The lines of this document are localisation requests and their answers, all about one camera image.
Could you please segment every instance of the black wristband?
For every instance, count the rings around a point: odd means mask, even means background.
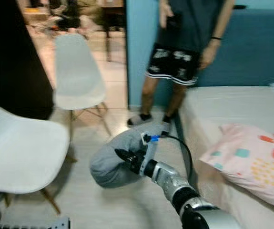
[[[220,37],[211,37],[211,39],[221,40],[221,38],[220,38]]]

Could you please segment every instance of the bed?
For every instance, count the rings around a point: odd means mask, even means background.
[[[244,229],[274,228],[274,207],[197,159],[222,133],[220,124],[256,125],[274,133],[274,91],[268,86],[214,86],[188,90],[179,111],[183,134],[198,175],[198,189],[210,202],[231,212]]]

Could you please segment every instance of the chair seat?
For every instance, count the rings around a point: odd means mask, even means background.
[[[93,107],[104,101],[106,87],[85,39],[79,34],[56,38],[55,104],[66,110]]]
[[[24,194],[46,187],[58,174],[68,146],[64,126],[0,108],[0,191]]]

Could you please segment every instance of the man's hand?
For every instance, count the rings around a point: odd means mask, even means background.
[[[209,42],[209,45],[203,50],[201,55],[199,70],[205,69],[214,61],[219,46],[220,41],[217,39],[212,39]]]
[[[166,28],[167,18],[174,16],[171,6],[169,5],[168,0],[160,0],[159,3],[160,9],[160,26],[161,28]]]

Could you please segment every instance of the pink pillow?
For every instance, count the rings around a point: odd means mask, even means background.
[[[221,126],[223,138],[200,160],[274,205],[274,135],[255,126]]]

